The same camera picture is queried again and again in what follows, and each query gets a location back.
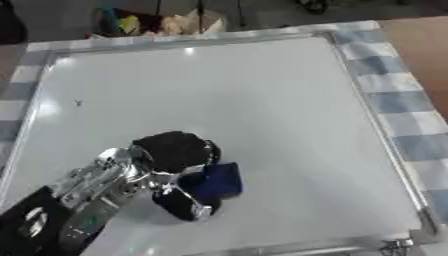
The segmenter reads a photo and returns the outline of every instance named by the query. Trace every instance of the wooden table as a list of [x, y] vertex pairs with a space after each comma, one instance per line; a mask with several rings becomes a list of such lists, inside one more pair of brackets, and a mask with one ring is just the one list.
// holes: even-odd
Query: wooden table
[[448, 119], [448, 17], [380, 21], [436, 109]]

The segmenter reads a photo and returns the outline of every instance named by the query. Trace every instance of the white surface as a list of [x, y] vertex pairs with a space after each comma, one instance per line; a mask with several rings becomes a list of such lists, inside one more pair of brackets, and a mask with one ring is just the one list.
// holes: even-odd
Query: white surface
[[40, 86], [5, 207], [106, 148], [171, 130], [215, 141], [241, 168], [244, 194], [208, 221], [178, 222], [140, 198], [85, 255], [180, 255], [420, 226], [324, 39], [77, 55]]

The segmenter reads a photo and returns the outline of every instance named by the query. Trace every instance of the cluttered background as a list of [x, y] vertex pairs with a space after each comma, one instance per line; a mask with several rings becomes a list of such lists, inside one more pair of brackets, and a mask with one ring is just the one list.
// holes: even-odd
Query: cluttered background
[[[395, 0], [327, 0], [328, 8], [318, 15], [310, 14], [304, 8], [303, 4], [307, 1], [310, 0], [204, 0], [205, 10], [210, 11], [205, 21], [207, 24], [204, 25], [209, 27], [220, 20], [213, 29], [240, 31], [446, 14], [441, 3], [443, 1], [439, 0], [407, 0], [405, 5], [397, 4]], [[121, 26], [127, 27], [128, 32], [133, 30], [133, 35], [159, 32], [174, 34], [178, 32], [179, 26], [188, 28], [185, 33], [197, 32], [197, 28], [193, 29], [198, 25], [198, 20], [194, 17], [196, 0], [161, 0], [160, 5], [158, 2], [159, 0], [12, 0], [17, 15], [28, 29], [28, 41], [82, 39], [95, 33], [103, 36], [117, 35], [117, 30], [113, 28], [99, 28], [99, 16], [105, 16], [109, 22], [128, 18], [121, 22]], [[117, 9], [124, 12], [115, 14], [114, 18], [111, 14]]]

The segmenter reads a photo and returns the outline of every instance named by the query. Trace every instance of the floor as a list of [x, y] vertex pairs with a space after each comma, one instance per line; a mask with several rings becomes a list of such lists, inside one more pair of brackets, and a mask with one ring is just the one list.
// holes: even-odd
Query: floor
[[[99, 5], [110, 5], [133, 11], [154, 13], [157, 0], [12, 0], [19, 16], [29, 29], [30, 41], [69, 40], [83, 38], [91, 31], [91, 14]], [[205, 0], [209, 9], [229, 20], [229, 30], [273, 28], [355, 20], [384, 20], [407, 17], [445, 15], [437, 1], [408, 0], [412, 4], [395, 5], [395, 0], [329, 0], [325, 15], [309, 15], [295, 0], [241, 0], [247, 26], [241, 28], [237, 0]], [[196, 0], [163, 0], [161, 13], [185, 14]]]

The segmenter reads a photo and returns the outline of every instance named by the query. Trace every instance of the blue checkered tablecloth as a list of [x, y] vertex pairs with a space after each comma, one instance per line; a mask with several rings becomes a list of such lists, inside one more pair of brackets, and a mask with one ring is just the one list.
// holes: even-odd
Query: blue checkered tablecloth
[[31, 43], [0, 95], [0, 166], [4, 166], [37, 86], [46, 57], [55, 50], [121, 48], [183, 40], [246, 38], [331, 32], [348, 59], [369, 104], [392, 138], [405, 168], [438, 217], [448, 223], [447, 125], [423, 88], [403, 65], [374, 21], [181, 37], [127, 37]]

